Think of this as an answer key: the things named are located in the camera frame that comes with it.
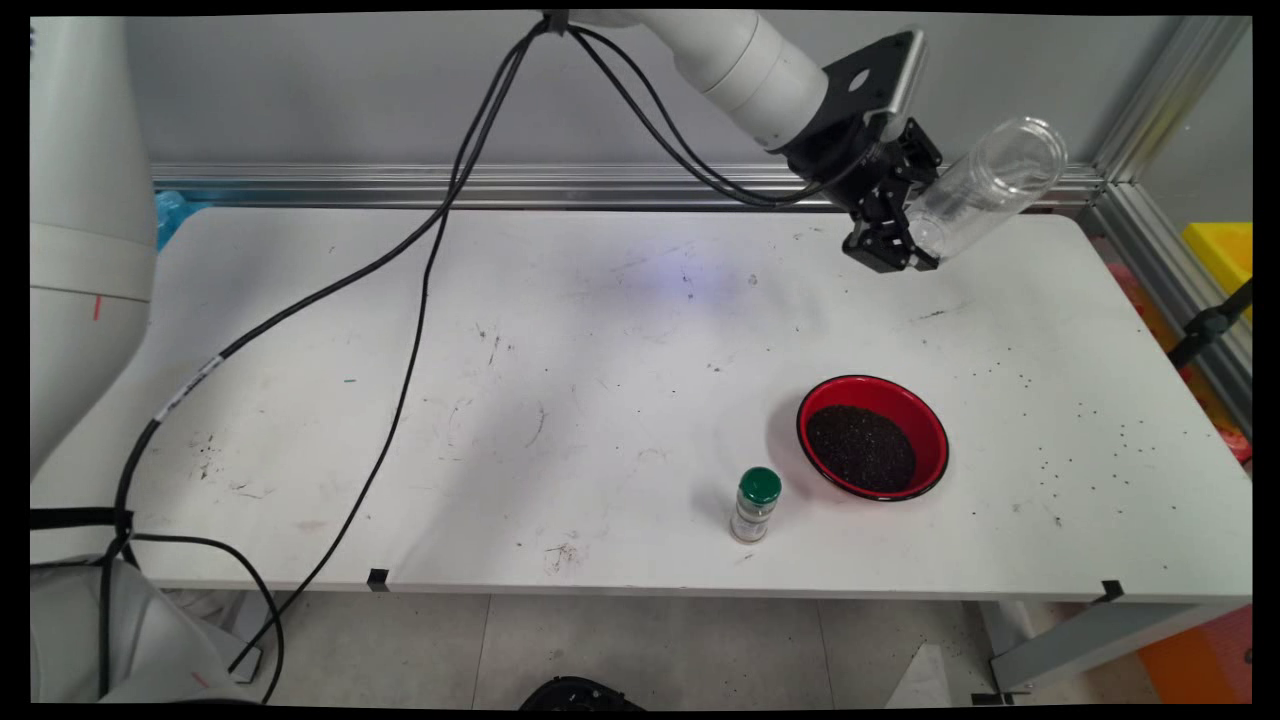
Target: black seeds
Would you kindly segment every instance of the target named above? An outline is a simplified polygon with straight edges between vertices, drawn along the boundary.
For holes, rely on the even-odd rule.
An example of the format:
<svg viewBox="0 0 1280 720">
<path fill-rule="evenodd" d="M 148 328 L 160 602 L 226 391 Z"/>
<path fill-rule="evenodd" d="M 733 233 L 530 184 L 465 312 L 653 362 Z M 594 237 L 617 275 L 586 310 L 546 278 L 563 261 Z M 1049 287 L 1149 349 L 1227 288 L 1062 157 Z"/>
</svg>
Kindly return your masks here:
<svg viewBox="0 0 1280 720">
<path fill-rule="evenodd" d="M 840 479 L 872 492 L 901 492 L 915 474 L 915 451 L 888 418 L 832 405 L 813 414 L 805 428 L 813 452 Z"/>
</svg>

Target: gray wall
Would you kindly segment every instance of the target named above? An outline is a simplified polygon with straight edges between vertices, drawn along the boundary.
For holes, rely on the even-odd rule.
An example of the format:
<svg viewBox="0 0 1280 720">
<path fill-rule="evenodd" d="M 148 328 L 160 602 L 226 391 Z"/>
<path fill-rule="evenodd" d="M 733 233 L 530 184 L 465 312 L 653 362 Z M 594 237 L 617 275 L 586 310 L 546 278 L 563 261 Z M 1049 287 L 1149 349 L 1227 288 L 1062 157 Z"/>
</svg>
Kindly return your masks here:
<svg viewBox="0 0 1280 720">
<path fill-rule="evenodd" d="M 1176 22 L 764 14 L 819 64 L 916 23 L 931 55 L 911 110 L 943 155 L 1033 114 L 1060 129 L 1075 163 L 1092 159 Z M 502 55 L 536 19 L 520 10 L 136 18 L 129 58 L 146 143 L 154 161 L 170 163 L 449 163 Z M 773 161 L 685 85 L 646 31 L 605 32 L 708 161 Z M 669 163 L 582 50 L 553 36 L 535 42 L 481 161 Z"/>
<path fill-rule="evenodd" d="M 1178 232 L 1253 222 L 1253 28 L 1138 182 Z"/>
</svg>

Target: orange object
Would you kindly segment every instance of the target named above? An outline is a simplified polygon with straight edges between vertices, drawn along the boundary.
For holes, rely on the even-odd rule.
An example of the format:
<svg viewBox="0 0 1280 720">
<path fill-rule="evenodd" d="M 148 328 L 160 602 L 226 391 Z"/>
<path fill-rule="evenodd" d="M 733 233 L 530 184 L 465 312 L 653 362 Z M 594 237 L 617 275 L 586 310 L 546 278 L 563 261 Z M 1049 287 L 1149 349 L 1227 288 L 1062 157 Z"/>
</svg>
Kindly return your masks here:
<svg viewBox="0 0 1280 720">
<path fill-rule="evenodd" d="M 1253 606 L 1138 651 L 1161 702 L 1253 702 Z"/>
</svg>

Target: glass jar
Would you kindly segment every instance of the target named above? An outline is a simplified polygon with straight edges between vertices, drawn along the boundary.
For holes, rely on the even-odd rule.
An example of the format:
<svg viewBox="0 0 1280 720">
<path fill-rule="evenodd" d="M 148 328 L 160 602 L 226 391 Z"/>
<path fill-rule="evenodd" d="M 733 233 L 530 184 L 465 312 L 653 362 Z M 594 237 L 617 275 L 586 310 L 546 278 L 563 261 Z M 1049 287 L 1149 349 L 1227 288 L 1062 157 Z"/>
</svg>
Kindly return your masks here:
<svg viewBox="0 0 1280 720">
<path fill-rule="evenodd" d="M 954 258 L 1057 183 L 1066 143 L 1044 120 L 1014 118 L 983 136 L 906 209 L 915 245 Z"/>
<path fill-rule="evenodd" d="M 782 495 L 782 479 L 768 468 L 751 468 L 737 483 L 737 505 L 730 530 L 740 542 L 753 543 L 764 537 L 769 515 Z"/>
</svg>

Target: spice jar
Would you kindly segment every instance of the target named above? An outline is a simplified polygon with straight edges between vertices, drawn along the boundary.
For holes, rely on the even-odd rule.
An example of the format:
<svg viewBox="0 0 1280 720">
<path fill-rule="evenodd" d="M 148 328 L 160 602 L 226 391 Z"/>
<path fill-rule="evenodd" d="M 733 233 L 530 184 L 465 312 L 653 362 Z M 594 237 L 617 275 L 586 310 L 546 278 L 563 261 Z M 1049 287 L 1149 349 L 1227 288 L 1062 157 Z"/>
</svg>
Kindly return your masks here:
<svg viewBox="0 0 1280 720">
<path fill-rule="evenodd" d="M 737 483 L 737 506 L 730 530 L 741 542 L 751 543 L 764 537 L 769 515 L 782 495 L 782 479 L 768 468 L 751 468 Z"/>
</svg>

